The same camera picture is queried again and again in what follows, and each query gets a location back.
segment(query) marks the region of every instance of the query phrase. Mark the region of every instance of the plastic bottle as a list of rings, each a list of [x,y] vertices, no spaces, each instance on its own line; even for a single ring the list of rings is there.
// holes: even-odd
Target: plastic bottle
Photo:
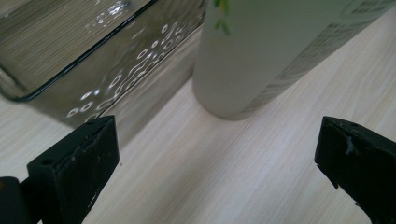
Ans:
[[[210,0],[192,76],[198,101],[244,119],[343,46],[396,0]]]

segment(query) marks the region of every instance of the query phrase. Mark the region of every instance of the wooden table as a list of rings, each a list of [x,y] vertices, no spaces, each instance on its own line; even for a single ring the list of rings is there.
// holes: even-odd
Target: wooden table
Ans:
[[[0,175],[71,129],[0,102]],[[396,8],[255,116],[218,119],[191,82],[120,150],[84,223],[370,223],[314,163],[323,116],[396,140]]]

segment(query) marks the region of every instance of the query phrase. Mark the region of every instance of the white dots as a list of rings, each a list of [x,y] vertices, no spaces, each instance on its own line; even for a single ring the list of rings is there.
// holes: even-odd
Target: white dots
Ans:
[[[119,85],[114,91],[114,97],[117,97],[122,92],[123,85]]]
[[[165,33],[168,30],[168,24],[165,24],[165,26],[163,27],[163,29],[161,30],[161,33]]]
[[[108,87],[109,89],[113,88],[121,79],[122,75],[116,76],[114,80],[111,82],[110,86]]]
[[[137,38],[139,35],[141,35],[143,33],[143,31],[145,30],[145,28],[141,29],[139,32],[137,32],[131,39]]]
[[[93,101],[91,101],[91,102],[87,103],[86,105],[84,105],[84,106],[81,108],[81,112],[87,111],[87,110],[92,106],[92,104],[93,104]]]
[[[169,40],[168,43],[166,43],[165,47],[163,47],[164,49],[169,49],[169,47],[171,47],[173,43],[173,40]]]
[[[99,113],[92,114],[85,120],[85,122],[87,122],[87,121],[89,121],[91,119],[96,119],[97,117],[99,117]]]
[[[139,73],[139,75],[137,75],[137,77],[142,77],[145,74],[146,74],[146,71],[143,71],[143,72]]]
[[[160,56],[158,57],[158,60],[161,60],[164,56],[165,56],[165,53],[160,54]]]
[[[184,30],[184,27],[178,27],[178,28],[176,29],[176,31],[175,31],[175,35],[178,35],[178,34],[182,33],[183,30]]]
[[[67,114],[66,117],[69,119],[69,118],[73,117],[73,115],[77,114],[78,111],[79,111],[78,108],[74,108],[74,109],[70,110],[70,112]]]
[[[81,100],[87,99],[87,97],[89,97],[91,95],[91,93],[92,93],[91,91],[85,93],[83,96],[81,96]]]
[[[180,31],[184,31],[184,29],[186,29],[186,27],[187,27],[187,23],[186,22],[182,22],[181,24],[180,24]]]
[[[102,102],[101,104],[99,104],[98,107],[96,107],[96,110],[102,110],[103,108],[109,107],[111,106],[112,102]]]
[[[126,89],[131,88],[131,87],[137,82],[137,80],[138,80],[138,77],[134,78],[134,79],[131,81],[131,83],[128,84],[128,86],[126,87]]]
[[[151,48],[154,49],[158,45],[158,40],[156,40],[154,43],[152,43]]]
[[[139,53],[139,55],[137,56],[137,59],[142,58],[149,50],[148,49],[144,49],[142,52]]]

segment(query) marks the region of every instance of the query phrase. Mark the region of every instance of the white bottle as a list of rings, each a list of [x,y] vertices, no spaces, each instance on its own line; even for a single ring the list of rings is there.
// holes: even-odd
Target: white bottle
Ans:
[[[192,76],[198,101],[244,119],[396,4],[396,0],[209,0]]]

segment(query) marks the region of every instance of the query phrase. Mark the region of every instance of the black plastic part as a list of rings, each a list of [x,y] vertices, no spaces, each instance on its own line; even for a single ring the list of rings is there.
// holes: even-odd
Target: black plastic part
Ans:
[[[0,177],[0,199],[1,224],[34,223],[29,217],[21,185],[17,178],[11,176]]]
[[[396,223],[396,143],[359,124],[324,117],[315,162],[373,223]]]
[[[36,188],[31,182],[30,178],[25,179],[21,183],[21,190],[30,220],[32,223],[37,223],[41,220],[44,204],[39,188]]]
[[[119,163],[114,117],[88,121],[28,165],[43,223],[81,223]]]

